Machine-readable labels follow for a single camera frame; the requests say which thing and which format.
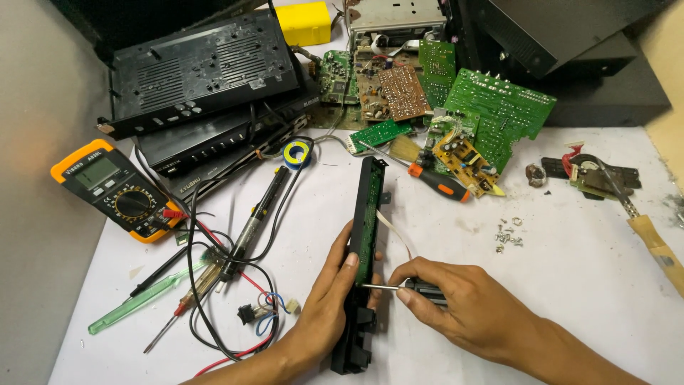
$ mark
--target green plastic tool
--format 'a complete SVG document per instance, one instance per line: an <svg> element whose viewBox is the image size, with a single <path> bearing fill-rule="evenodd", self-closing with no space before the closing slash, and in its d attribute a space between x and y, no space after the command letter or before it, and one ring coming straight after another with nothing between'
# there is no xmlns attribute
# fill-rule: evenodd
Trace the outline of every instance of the green plastic tool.
<svg viewBox="0 0 684 385"><path fill-rule="evenodd" d="M197 262L192 266L192 271L195 271L210 262L210 260L202 259L200 262ZM156 284L153 284L149 289L124 302L121 304L121 306L107 313L107 315L95 321L93 324L91 324L91 326L88 326L88 333L95 335L104 329L107 329L110 325L132 313L141 305L156 297L159 293L165 291L175 284L178 284L181 279L188 274L188 272L188 269L183 269L178 273L169 275Z"/></svg>

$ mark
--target wooden soldering iron handle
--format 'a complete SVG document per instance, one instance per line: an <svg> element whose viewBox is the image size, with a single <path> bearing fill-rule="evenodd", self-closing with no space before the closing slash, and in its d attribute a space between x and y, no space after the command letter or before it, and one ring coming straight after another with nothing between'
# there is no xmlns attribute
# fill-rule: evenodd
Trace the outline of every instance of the wooden soldering iron handle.
<svg viewBox="0 0 684 385"><path fill-rule="evenodd" d="M658 232L655 231L648 215L627 219L627 223L634 232L639 234L655 262L658 262L658 266L663 269L679 295L684 298L684 266L674 255L672 249L660 238Z"/></svg>

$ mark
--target fingernail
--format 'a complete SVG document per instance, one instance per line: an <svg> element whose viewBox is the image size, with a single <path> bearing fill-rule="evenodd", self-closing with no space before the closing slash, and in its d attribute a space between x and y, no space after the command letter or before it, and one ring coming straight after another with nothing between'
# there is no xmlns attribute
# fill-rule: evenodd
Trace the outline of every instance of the fingernail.
<svg viewBox="0 0 684 385"><path fill-rule="evenodd" d="M345 264L348 264L350 266L356 266L356 263L358 262L358 255L356 253L349 253L347 256L347 260L344 261Z"/></svg>
<svg viewBox="0 0 684 385"><path fill-rule="evenodd" d="M397 298L399 298L404 305L408 306L408 302L411 300L411 293L409 293L405 288L400 288L397 290Z"/></svg>

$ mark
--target multimeter rotary dial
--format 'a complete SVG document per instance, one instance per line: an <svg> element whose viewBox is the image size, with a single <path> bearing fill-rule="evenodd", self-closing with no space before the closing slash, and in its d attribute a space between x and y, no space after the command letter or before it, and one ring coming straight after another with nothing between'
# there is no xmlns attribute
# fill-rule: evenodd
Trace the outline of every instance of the multimeter rotary dial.
<svg viewBox="0 0 684 385"><path fill-rule="evenodd" d="M122 191L114 201L114 209L119 214L131 219L147 215L151 208L150 196L140 190Z"/></svg>

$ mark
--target blue wire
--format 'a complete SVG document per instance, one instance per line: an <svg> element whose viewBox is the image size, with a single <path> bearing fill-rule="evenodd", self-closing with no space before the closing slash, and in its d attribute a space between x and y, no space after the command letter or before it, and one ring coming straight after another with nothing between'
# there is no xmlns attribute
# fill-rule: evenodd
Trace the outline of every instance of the blue wire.
<svg viewBox="0 0 684 385"><path fill-rule="evenodd" d="M264 333L266 333L266 330L268 330L268 326L271 325L271 321L273 321L274 318L276 318L278 315L273 314L273 315L268 315L266 314L265 316L261 317L259 319L259 322L256 324L256 336L261 337ZM264 327L263 331L259 331L259 326L261 326L261 323L266 321L268 319L268 322L266 323L266 327Z"/></svg>
<svg viewBox="0 0 684 385"><path fill-rule="evenodd" d="M280 300L280 304L282 305L282 309L287 314L290 314L290 312L288 312L287 309L285 308L285 301L282 299L282 297L278 293L266 293L266 298L264 299L264 301L266 301L267 305L273 306L273 301L272 300L271 300L271 302L268 301L268 297L271 297L271 296L276 296Z"/></svg>

